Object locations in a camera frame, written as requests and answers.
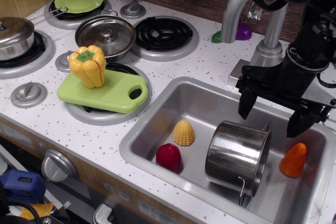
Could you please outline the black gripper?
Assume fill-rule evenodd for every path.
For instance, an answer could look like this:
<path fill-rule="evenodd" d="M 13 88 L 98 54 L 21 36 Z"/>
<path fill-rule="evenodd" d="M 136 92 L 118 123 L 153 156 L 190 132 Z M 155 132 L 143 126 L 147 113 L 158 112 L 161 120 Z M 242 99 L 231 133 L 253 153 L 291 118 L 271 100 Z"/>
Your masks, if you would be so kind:
<path fill-rule="evenodd" d="M 272 67 L 245 65 L 236 87 L 241 93 L 238 113 L 247 119 L 257 97 L 294 110 L 287 137 L 297 137 L 335 108 L 335 98 L 313 90 L 313 80 L 334 60 L 335 43 L 292 42 L 281 63 Z"/>

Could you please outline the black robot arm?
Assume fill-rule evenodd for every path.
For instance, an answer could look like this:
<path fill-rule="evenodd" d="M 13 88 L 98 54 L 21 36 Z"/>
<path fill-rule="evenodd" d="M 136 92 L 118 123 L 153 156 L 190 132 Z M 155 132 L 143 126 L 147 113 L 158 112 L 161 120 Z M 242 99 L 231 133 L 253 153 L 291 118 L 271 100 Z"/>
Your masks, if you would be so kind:
<path fill-rule="evenodd" d="M 314 84 L 314 79 L 335 64 L 335 0 L 276 0 L 271 4 L 254 1 L 268 11 L 291 2 L 306 4 L 300 30 L 282 62 L 272 67 L 243 66 L 236 84 L 241 94 L 241 117 L 246 118 L 257 97 L 262 97 L 293 110 L 287 136 L 296 137 L 325 121 L 335 108 L 335 98 L 323 90 L 332 88 L 332 84 Z"/>

